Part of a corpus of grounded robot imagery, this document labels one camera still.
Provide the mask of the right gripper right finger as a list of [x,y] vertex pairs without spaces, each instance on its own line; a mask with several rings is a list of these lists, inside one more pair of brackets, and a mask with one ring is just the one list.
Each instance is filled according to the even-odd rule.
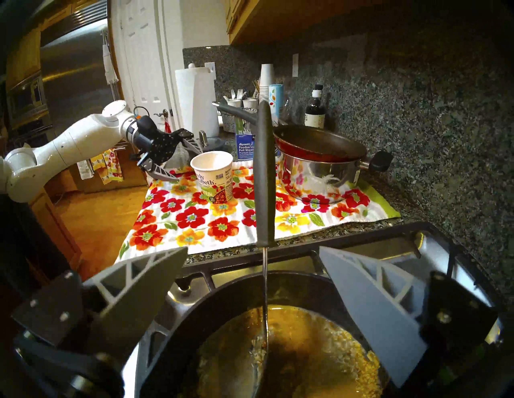
[[497,310],[438,269],[320,247],[319,258],[395,387],[436,380],[443,363],[486,342]]

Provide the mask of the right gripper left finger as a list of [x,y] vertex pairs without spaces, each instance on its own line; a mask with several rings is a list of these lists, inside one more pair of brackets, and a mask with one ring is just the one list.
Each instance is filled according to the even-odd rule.
[[128,360],[187,259],[186,247],[117,262],[86,282],[66,271],[12,313],[37,340],[80,354]]

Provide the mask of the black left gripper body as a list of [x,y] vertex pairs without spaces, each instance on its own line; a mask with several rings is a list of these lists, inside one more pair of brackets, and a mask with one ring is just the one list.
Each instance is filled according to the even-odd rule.
[[182,128],[171,133],[162,132],[149,116],[142,116],[133,122],[133,146],[138,149],[137,166],[152,169],[166,163],[178,144],[193,141],[193,133]]

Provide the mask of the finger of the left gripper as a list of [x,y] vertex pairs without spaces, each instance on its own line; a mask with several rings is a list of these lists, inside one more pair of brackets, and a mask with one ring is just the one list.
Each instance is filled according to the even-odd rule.
[[191,132],[179,132],[179,138],[181,139],[181,145],[186,151],[192,153],[193,155],[200,155],[204,153],[201,144],[194,138],[194,134]]
[[141,158],[138,167],[152,179],[166,182],[179,182],[179,179],[155,163],[151,158]]

